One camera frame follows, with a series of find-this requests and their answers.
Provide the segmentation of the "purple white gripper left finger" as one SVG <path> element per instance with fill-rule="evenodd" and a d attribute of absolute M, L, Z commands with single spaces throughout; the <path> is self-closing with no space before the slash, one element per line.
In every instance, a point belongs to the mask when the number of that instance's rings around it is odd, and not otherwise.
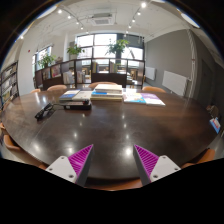
<path fill-rule="evenodd" d="M 94 145 L 91 144 L 69 157 L 60 156 L 46 171 L 79 186 L 84 186 L 90 169 L 93 147 Z"/>

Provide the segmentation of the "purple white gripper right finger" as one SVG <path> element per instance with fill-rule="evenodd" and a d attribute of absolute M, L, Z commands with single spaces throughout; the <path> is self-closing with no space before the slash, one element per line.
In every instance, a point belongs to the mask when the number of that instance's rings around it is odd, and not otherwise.
<path fill-rule="evenodd" d="M 180 170 L 168 156 L 157 156 L 138 145 L 133 147 L 133 155 L 143 186 Z"/>

